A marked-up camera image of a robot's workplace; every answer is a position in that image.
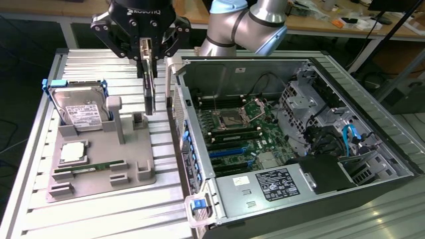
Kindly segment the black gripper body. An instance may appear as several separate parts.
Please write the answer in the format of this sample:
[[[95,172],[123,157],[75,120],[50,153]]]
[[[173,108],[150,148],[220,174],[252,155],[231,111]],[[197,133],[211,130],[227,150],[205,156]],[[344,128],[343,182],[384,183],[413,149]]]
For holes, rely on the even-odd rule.
[[[140,57],[140,39],[151,39],[152,58],[162,59],[167,44],[164,34],[176,20],[171,0],[114,0],[110,4],[110,16],[124,33],[124,42],[130,57]]]

